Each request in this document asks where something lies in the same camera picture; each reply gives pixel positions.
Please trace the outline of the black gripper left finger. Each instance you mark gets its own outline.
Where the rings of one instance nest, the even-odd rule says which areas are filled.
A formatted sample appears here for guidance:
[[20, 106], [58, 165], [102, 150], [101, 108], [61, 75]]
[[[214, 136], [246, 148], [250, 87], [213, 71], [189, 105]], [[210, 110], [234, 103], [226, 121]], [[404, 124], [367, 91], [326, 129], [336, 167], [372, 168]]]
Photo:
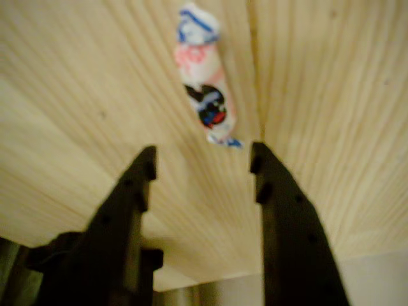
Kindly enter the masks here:
[[143, 214], [157, 178], [157, 148], [145, 147], [96, 211], [87, 229], [47, 248], [42, 305], [151, 305], [157, 251], [142, 249]]

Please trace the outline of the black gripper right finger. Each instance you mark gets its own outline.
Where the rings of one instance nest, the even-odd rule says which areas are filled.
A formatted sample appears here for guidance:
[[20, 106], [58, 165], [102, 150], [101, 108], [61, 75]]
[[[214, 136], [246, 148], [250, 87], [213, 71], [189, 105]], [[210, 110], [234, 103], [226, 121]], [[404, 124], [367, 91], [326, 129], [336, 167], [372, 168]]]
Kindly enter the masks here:
[[349, 305], [316, 209], [289, 170], [262, 142], [250, 172], [261, 206], [265, 305]]

